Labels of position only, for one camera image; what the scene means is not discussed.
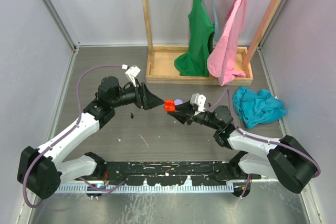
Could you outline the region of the green shirt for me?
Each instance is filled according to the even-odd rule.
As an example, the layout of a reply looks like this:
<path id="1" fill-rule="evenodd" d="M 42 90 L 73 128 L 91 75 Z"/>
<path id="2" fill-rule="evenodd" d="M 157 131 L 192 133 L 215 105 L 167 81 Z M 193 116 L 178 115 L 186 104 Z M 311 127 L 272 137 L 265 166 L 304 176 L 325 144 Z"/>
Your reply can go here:
<path id="1" fill-rule="evenodd" d="M 207 60 L 213 50 L 215 27 L 202 0 L 193 0 L 188 19 L 190 26 L 188 51 L 175 59 L 174 66 L 181 76 L 208 77 Z"/>

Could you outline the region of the wooden clothes rack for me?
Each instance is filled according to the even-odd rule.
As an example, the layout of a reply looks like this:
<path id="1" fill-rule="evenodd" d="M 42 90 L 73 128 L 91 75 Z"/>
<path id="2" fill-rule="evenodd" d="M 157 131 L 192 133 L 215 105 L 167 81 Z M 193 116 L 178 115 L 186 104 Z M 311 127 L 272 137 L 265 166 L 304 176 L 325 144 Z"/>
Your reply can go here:
<path id="1" fill-rule="evenodd" d="M 259 49 L 262 40 L 266 38 L 266 32 L 271 29 L 271 24 L 276 20 L 276 15 L 281 12 L 287 0 L 270 0 L 264 16 L 258 26 L 254 38 L 247 47 L 238 47 L 235 69 L 242 70 L 245 78 L 238 77 L 230 82 L 230 85 L 249 86 L 254 79 L 251 68 L 251 60 L 254 53 Z M 154 45 L 152 41 L 152 30 L 150 21 L 149 0 L 142 0 L 146 38 L 148 43 L 148 62 L 146 69 L 146 80 L 150 83 L 170 84 L 205 84 L 217 85 L 214 77 L 181 76 L 174 67 L 174 60 L 181 54 L 187 52 L 187 45 Z"/>

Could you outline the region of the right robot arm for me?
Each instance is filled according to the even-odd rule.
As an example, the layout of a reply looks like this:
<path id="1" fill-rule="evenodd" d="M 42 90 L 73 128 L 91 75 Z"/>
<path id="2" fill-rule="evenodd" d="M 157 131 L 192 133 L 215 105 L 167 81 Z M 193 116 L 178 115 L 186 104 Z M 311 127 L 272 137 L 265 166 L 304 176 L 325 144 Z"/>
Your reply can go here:
<path id="1" fill-rule="evenodd" d="M 321 174 L 317 162 L 292 136 L 262 137 L 236 127 L 227 106 L 207 110 L 202 103 L 164 102 L 164 110 L 182 124 L 198 123 L 215 130 L 214 139 L 221 147 L 237 150 L 230 172 L 241 179 L 247 174 L 274 178 L 287 190 L 299 194 L 307 183 Z"/>

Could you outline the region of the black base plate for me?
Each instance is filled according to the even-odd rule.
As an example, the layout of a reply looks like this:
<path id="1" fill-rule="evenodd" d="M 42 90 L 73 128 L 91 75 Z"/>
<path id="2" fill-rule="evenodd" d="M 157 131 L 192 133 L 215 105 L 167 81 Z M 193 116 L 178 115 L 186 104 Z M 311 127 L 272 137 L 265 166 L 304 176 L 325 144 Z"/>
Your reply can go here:
<path id="1" fill-rule="evenodd" d="M 239 167 L 222 161 L 107 162 L 106 172 L 110 185 L 128 186 L 182 186 L 187 179 L 192 186 L 219 186 L 247 179 Z"/>

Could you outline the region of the teal cloth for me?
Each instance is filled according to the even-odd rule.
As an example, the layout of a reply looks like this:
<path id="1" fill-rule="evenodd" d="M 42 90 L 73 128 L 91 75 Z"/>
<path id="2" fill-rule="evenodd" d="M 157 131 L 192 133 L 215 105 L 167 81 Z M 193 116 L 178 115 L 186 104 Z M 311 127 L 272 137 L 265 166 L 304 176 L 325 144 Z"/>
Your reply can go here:
<path id="1" fill-rule="evenodd" d="M 274 123 L 287 114 L 283 102 L 266 89 L 255 92 L 239 87 L 233 94 L 233 105 L 247 129 L 258 124 Z"/>

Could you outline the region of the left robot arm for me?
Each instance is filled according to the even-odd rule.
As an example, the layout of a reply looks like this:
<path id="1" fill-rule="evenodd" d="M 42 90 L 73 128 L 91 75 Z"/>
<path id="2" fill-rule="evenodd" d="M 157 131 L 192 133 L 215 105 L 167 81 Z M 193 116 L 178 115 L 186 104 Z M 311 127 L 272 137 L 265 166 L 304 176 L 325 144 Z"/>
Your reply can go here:
<path id="1" fill-rule="evenodd" d="M 139 109 L 150 110 L 163 103 L 144 82 L 128 82 L 121 87 L 116 77 L 105 77 L 98 86 L 95 99 L 73 124 L 38 148 L 28 146 L 22 151 L 17 180 L 23 191 L 30 190 L 40 199 L 47 199 L 61 184 L 79 177 L 101 179 L 106 166 L 97 154 L 87 152 L 78 159 L 67 162 L 64 159 L 86 138 L 102 129 L 114 117 L 116 108 L 134 104 Z"/>

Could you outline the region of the pink shirt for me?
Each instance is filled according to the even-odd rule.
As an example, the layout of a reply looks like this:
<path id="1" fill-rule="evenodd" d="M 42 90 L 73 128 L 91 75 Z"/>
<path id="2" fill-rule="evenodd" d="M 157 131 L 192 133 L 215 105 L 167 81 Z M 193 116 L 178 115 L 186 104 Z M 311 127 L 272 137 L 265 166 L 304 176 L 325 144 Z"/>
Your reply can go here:
<path id="1" fill-rule="evenodd" d="M 232 82 L 235 77 L 246 77 L 235 70 L 239 35 L 244 29 L 248 0 L 235 0 L 229 12 L 223 33 L 207 60 L 208 72 L 218 79 L 220 86 Z"/>

